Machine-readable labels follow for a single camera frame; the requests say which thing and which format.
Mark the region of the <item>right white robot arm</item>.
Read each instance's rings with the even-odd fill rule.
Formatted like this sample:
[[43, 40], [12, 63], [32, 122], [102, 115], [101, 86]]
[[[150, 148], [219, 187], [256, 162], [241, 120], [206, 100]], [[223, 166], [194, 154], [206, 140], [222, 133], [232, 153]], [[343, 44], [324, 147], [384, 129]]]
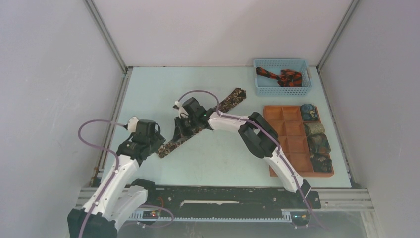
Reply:
[[289, 191], [288, 201], [292, 206], [301, 207], [307, 202], [311, 186], [291, 165], [280, 145], [278, 133], [261, 114], [253, 112], [249, 116], [236, 116], [218, 109], [206, 110], [194, 97], [184, 103], [176, 101], [173, 107], [178, 111], [174, 119], [174, 142], [191, 138], [197, 128], [236, 132], [250, 153], [264, 159], [276, 172], [283, 187]]

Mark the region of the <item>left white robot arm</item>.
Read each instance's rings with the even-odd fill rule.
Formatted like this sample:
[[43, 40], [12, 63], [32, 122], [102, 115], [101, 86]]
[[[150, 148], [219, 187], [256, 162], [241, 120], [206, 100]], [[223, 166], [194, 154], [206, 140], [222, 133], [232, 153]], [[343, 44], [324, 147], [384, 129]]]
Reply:
[[115, 238], [134, 210], [156, 202], [156, 184], [149, 180], [138, 178], [126, 194], [122, 192], [141, 164], [164, 144], [160, 126], [132, 117], [123, 127], [130, 135], [117, 151], [108, 150], [115, 160], [105, 180], [81, 209], [72, 209], [67, 216], [72, 238]]

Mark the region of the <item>brown floral tie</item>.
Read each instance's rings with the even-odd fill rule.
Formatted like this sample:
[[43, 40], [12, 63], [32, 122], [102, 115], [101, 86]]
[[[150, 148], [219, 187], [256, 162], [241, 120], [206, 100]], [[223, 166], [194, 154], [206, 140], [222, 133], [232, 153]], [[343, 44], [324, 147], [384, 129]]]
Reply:
[[[247, 97], [246, 90], [241, 88], [235, 88], [224, 100], [222, 100], [218, 106], [219, 110], [223, 113], [227, 113], [229, 110], [236, 107], [239, 103], [244, 101]], [[164, 158], [169, 155], [176, 148], [180, 147], [183, 143], [188, 141], [194, 135], [201, 132], [203, 129], [199, 126], [193, 126], [191, 129], [191, 135], [187, 137], [174, 136], [172, 140], [166, 144], [160, 146], [157, 151], [157, 155], [160, 158]]]

